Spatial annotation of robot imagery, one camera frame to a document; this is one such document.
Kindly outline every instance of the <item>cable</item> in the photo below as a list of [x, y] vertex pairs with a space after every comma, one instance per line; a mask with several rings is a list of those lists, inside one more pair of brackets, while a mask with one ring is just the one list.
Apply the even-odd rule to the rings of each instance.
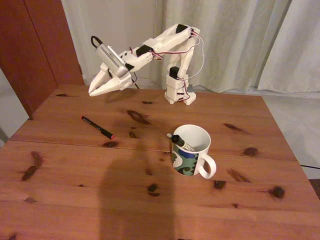
[[137, 89], [140, 89], [140, 87], [138, 87], [138, 85], [136, 84], [136, 81], [138, 79], [137, 74], [135, 72], [133, 72], [135, 75], [135, 80], [133, 80], [133, 78], [131, 78], [132, 83], [136, 86]]
[[97, 36], [91, 36], [91, 44], [92, 44], [95, 48], [99, 47], [99, 45], [96, 46], [95, 43], [94, 43], [94, 40], [96, 40], [96, 41], [99, 43], [99, 45], [103, 44], [103, 42], [102, 42]]
[[152, 53], [153, 56], [158, 57], [159, 59], [157, 59], [157, 60], [162, 60], [162, 59], [163, 59], [161, 55], [155, 53], [154, 51], [151, 51], [151, 50], [150, 50], [150, 53]]
[[320, 167], [316, 166], [308, 166], [308, 165], [300, 165], [301, 167], [311, 168], [311, 169], [320, 169]]
[[195, 33], [195, 32], [193, 32], [193, 33], [196, 34], [196, 35], [195, 35], [196, 37], [200, 37], [200, 39], [202, 40], [202, 65], [201, 65], [201, 67], [200, 67], [200, 70], [199, 70], [195, 75], [190, 76], [190, 77], [188, 77], [188, 78], [186, 78], [186, 79], [184, 79], [184, 78], [178, 78], [178, 80], [183, 80], [183, 81], [184, 81], [184, 80], [188, 80], [188, 79], [191, 79], [191, 78], [197, 76], [198, 73], [200, 73], [200, 71], [202, 70], [202, 68], [203, 68], [203, 66], [204, 66], [204, 63], [205, 63], [205, 47], [204, 47], [205, 42], [204, 42], [203, 38], [202, 38], [199, 34], [197, 34], [197, 33]]
[[185, 94], [187, 94], [188, 97], [187, 98], [183, 98], [182, 97], [177, 102], [182, 102], [182, 101], [188, 100], [190, 98], [190, 95], [187, 92], [187, 87], [186, 87], [186, 81], [185, 80], [183, 80], [183, 86], [184, 86]]
[[195, 45], [193, 45], [192, 47], [190, 47], [189, 50], [187, 50], [187, 51], [163, 51], [163, 52], [154, 52], [154, 53], [155, 54], [185, 54], [185, 53], [189, 52], [195, 46], [198, 46], [201, 42], [200, 39], [198, 38], [198, 36], [193, 35], [193, 34], [192, 34], [192, 36], [196, 37], [199, 40], [199, 42], [196, 43]]

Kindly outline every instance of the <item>marker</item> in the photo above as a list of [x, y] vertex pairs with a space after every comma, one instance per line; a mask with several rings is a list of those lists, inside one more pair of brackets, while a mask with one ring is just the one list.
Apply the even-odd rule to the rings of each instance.
[[166, 136], [170, 138], [174, 144], [178, 145], [184, 150], [187, 150], [190, 152], [196, 152], [196, 150], [192, 146], [190, 146], [188, 143], [186, 143], [179, 135], [172, 135], [168, 133]]
[[104, 128], [100, 127], [99, 125], [95, 124], [93, 121], [91, 121], [89, 118], [82, 116], [81, 117], [82, 120], [84, 120], [85, 122], [87, 122], [88, 124], [90, 124], [91, 126], [95, 127], [96, 129], [98, 129], [103, 135], [105, 135], [107, 138], [109, 139], [113, 139], [115, 137], [115, 135], [113, 135], [111, 132], [108, 132], [107, 130], [105, 130]]

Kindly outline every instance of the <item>white mug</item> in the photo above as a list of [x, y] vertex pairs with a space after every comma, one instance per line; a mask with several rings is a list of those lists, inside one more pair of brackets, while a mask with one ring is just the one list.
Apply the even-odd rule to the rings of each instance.
[[[196, 125], [182, 125], [173, 135], [179, 135], [196, 151], [188, 151], [172, 144], [171, 162], [174, 169], [185, 176], [194, 176], [200, 173], [205, 179], [210, 179], [216, 173], [215, 161], [207, 154], [211, 144], [209, 133]], [[204, 169], [205, 161], [210, 167], [210, 173]]]

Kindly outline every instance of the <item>mug handle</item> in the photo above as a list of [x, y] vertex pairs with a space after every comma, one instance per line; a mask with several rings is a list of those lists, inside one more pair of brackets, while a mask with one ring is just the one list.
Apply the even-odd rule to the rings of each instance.
[[209, 164], [210, 167], [210, 173], [208, 173], [204, 166], [200, 166], [198, 171], [201, 174], [202, 177], [204, 177], [205, 179], [210, 179], [213, 177], [213, 175], [216, 173], [217, 171], [217, 165], [216, 162], [213, 160], [212, 157], [210, 157], [208, 154], [204, 153], [202, 155], [202, 158]]

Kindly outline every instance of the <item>black cable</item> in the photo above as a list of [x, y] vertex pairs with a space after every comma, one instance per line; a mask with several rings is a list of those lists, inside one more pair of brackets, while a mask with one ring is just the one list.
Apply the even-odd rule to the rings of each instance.
[[91, 44], [92, 44], [95, 48], [97, 48], [98, 46], [95, 45], [94, 40], [96, 40], [96, 41], [99, 43], [99, 45], [100, 45], [100, 44], [103, 44], [103, 42], [102, 42], [97, 36], [91, 36]]
[[301, 167], [311, 168], [311, 169], [320, 169], [320, 167], [316, 166], [308, 166], [308, 165], [300, 165]]
[[134, 75], [135, 75], [135, 80], [133, 80], [132, 78], [131, 78], [131, 80], [132, 80], [132, 83], [136, 86], [136, 88], [137, 89], [140, 89], [140, 87], [138, 87], [138, 85], [136, 84], [136, 81], [137, 81], [137, 74], [134, 72]]

